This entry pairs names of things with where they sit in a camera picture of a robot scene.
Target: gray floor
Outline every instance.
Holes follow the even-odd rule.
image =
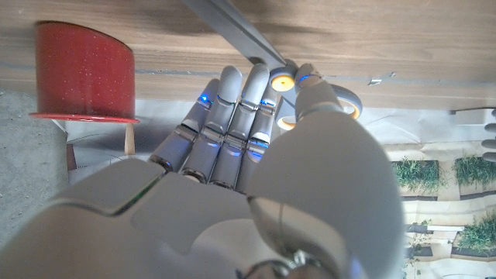
[[[35,111],[35,96],[0,88],[0,248],[68,185],[66,136]]]

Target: red cup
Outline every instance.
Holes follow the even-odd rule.
[[[36,86],[42,119],[137,123],[134,57],[124,43],[65,22],[36,25]]]

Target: robot finger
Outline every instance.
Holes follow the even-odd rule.
[[[255,119],[257,106],[269,81],[269,69],[265,64],[257,64],[252,69],[236,106],[234,116],[229,125],[228,134],[238,139],[248,140],[248,135]]]
[[[211,111],[211,107],[214,103],[213,100],[215,100],[218,90],[219,80],[216,78],[212,79],[207,84],[200,97],[198,97],[189,113],[186,117],[184,117],[181,124],[183,126],[187,126],[189,129],[192,129],[197,134],[200,133],[203,125],[205,124],[208,113]]]
[[[238,181],[236,182],[236,191],[242,193],[246,192],[248,182],[261,159],[262,155],[253,151],[246,151],[243,154],[241,167],[239,168]]]
[[[242,149],[224,143],[220,149],[210,183],[234,189],[242,155]]]
[[[229,121],[239,97],[243,78],[233,66],[222,70],[217,98],[214,98],[205,127],[193,144],[191,154],[184,164],[182,174],[207,183],[227,132]]]
[[[272,87],[267,86],[250,130],[251,139],[270,143],[272,125],[274,124],[276,101],[277,92],[272,89]]]
[[[205,122],[205,127],[222,135],[226,134],[231,120],[243,78],[238,69],[233,66],[222,70],[217,98],[214,98],[212,108]]]
[[[159,164],[166,171],[179,171],[205,124],[218,88],[219,80],[212,79],[182,123],[155,149],[149,161]]]
[[[225,188],[235,187],[243,148],[268,81],[269,69],[265,64],[257,64],[251,69],[212,172],[211,183]]]

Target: white robotic arm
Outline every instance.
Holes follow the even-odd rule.
[[[238,100],[242,76],[226,67],[149,162],[55,197],[0,253],[0,277],[399,275],[402,210],[384,151],[309,64],[296,74],[298,123],[268,148],[268,81],[256,65]]]

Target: wooden leg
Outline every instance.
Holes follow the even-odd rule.
[[[124,141],[124,154],[126,156],[136,154],[136,148],[134,144],[133,124],[126,124],[126,139]]]

